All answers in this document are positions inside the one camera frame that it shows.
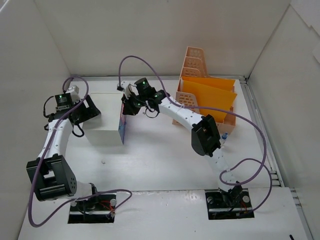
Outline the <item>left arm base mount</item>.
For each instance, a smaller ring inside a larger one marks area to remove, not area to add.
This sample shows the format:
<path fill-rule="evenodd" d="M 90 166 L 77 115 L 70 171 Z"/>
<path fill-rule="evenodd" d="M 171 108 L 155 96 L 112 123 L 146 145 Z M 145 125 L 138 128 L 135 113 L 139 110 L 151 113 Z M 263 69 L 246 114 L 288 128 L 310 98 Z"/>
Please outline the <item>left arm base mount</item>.
<path fill-rule="evenodd" d="M 102 194 L 88 200 L 72 203 L 68 224 L 111 224 L 115 221 L 115 193 Z"/>

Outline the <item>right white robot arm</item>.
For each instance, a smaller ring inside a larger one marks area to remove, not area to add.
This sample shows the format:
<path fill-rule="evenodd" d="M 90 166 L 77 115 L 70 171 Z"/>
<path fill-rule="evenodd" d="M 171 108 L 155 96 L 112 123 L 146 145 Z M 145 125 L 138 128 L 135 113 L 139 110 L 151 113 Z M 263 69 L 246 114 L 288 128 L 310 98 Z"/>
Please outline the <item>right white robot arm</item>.
<path fill-rule="evenodd" d="M 236 188 L 238 182 L 224 158 L 220 133 L 211 115 L 204 116 L 185 108 L 165 90 L 157 91 L 150 86 L 145 77 L 134 84 L 121 81 L 117 90 L 123 92 L 121 101 L 124 115 L 135 116 L 141 108 L 145 108 L 166 115 L 185 127 L 191 134 L 192 149 L 205 157 L 219 175 L 224 174 L 224 178 L 218 181 L 222 202 L 227 206 L 233 206 L 239 201 L 241 188 Z"/>

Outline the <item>purple drawer with knob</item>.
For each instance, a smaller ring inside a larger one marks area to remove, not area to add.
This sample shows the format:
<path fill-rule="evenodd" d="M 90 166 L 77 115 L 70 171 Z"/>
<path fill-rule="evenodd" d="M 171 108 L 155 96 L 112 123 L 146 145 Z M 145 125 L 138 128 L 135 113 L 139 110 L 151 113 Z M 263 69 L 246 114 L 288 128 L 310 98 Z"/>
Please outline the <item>purple drawer with knob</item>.
<path fill-rule="evenodd" d="M 119 133 L 122 144 L 124 144 L 124 141 L 125 141 L 126 124 L 127 124 L 126 121 L 122 121 L 122 120 L 119 121 L 118 133 Z"/>

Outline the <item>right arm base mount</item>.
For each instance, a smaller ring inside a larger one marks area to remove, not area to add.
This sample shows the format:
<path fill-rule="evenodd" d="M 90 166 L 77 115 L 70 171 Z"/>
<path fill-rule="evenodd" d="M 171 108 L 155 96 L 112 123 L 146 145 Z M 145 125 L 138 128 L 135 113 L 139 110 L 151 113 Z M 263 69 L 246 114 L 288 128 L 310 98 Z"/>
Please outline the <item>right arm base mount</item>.
<path fill-rule="evenodd" d="M 223 194 L 217 189 L 205 191 L 205 200 L 209 220 L 239 220 L 255 217 L 247 188 L 231 203 L 226 203 Z"/>

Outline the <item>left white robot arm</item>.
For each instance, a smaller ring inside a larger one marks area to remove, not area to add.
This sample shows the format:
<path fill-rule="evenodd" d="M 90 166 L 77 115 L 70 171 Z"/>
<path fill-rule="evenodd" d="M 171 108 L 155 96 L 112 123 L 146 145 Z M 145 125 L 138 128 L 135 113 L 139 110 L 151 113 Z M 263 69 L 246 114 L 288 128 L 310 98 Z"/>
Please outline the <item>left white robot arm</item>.
<path fill-rule="evenodd" d="M 36 160 L 29 161 L 26 165 L 31 181 L 39 168 L 33 190 L 39 201 L 67 198 L 76 194 L 77 179 L 65 159 L 68 140 L 70 135 L 83 137 L 85 133 L 82 131 L 81 135 L 76 134 L 74 127 L 101 114 L 89 95 L 80 99 L 77 94 L 63 93 L 54 98 L 55 113 L 46 116 L 48 124 L 45 126 L 47 137 L 44 147 Z"/>

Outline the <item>white mini drawer cabinet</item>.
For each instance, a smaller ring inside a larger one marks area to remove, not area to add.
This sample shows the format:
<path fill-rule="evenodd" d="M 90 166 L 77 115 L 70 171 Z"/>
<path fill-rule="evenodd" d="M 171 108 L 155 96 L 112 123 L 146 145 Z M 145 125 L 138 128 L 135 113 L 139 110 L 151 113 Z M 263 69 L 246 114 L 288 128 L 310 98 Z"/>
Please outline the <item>white mini drawer cabinet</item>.
<path fill-rule="evenodd" d="M 90 95 L 101 114 L 84 122 L 82 129 L 88 141 L 99 147 L 123 145 L 118 132 L 121 120 L 122 93 L 92 93 Z"/>

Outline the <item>orange folder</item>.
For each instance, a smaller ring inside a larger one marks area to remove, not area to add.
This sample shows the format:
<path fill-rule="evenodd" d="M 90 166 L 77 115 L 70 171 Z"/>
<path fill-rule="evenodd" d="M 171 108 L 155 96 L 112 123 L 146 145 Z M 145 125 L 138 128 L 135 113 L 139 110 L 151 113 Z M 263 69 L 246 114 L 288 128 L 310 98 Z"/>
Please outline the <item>orange folder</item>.
<path fill-rule="evenodd" d="M 237 97 L 234 79 L 217 77 L 182 77 L 182 91 L 193 94 L 201 107 L 229 111 Z"/>

